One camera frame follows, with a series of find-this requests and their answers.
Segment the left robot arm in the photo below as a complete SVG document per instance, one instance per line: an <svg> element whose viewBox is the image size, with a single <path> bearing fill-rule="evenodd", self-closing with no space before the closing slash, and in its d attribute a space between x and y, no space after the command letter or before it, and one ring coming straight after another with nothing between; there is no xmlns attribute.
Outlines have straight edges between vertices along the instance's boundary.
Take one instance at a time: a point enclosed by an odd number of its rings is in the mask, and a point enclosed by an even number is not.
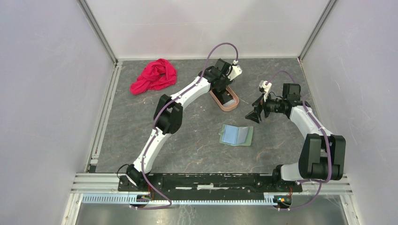
<svg viewBox="0 0 398 225"><path fill-rule="evenodd" d="M233 70L241 70L236 63L230 64L218 59L216 64L205 67L198 76L179 92L168 96L162 95L157 104L150 137L137 159L128 165L125 177L136 191L147 186L147 175L153 166L161 148L172 134L182 125L184 109L200 96L220 88L226 88L233 82Z"/></svg>

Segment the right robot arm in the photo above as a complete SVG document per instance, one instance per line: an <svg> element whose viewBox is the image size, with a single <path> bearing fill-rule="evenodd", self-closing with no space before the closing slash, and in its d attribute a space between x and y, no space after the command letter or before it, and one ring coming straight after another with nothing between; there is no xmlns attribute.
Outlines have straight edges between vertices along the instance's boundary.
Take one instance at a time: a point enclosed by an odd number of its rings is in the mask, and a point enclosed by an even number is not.
<svg viewBox="0 0 398 225"><path fill-rule="evenodd" d="M309 103L301 99L301 86L285 83L280 97L271 97L272 84L262 81L259 90L262 95L252 104L253 110L245 118L261 123L271 113L284 114L293 122L305 141L298 162L279 165L273 171L271 186L284 191L290 181L340 180L344 173L346 140L326 129L314 115Z"/></svg>

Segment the green card holder wallet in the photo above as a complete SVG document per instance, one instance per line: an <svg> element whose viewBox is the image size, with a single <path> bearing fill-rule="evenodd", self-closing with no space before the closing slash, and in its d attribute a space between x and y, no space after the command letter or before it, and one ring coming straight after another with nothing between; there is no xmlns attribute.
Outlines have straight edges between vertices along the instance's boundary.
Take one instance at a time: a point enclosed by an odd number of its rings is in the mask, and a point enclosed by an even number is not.
<svg viewBox="0 0 398 225"><path fill-rule="evenodd" d="M223 125L219 130L219 143L230 146L250 146L253 138L253 127L236 127Z"/></svg>

